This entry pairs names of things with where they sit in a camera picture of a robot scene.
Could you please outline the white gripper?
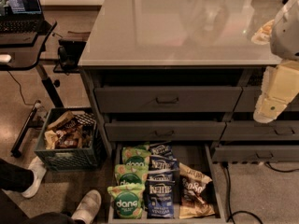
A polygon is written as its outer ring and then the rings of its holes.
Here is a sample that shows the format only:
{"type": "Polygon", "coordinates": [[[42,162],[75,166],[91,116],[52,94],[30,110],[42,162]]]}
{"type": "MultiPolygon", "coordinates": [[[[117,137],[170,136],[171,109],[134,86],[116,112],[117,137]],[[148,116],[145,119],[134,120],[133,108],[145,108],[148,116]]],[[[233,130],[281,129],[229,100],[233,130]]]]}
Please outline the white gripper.
{"type": "Polygon", "coordinates": [[[263,73],[261,91],[253,118],[259,123],[269,123],[299,93],[299,62],[283,61],[276,67],[267,66],[263,73]]]}

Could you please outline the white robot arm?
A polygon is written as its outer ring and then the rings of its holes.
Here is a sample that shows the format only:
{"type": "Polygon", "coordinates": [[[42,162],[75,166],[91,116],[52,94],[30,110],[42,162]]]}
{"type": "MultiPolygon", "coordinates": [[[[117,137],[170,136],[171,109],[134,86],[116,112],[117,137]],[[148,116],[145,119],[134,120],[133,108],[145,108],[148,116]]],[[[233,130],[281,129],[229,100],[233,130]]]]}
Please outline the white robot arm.
{"type": "Polygon", "coordinates": [[[253,118],[260,123],[275,120],[299,93],[299,0],[288,0],[276,17],[252,37],[256,44],[270,44],[271,52],[282,59],[263,73],[261,94],[253,118]]]}

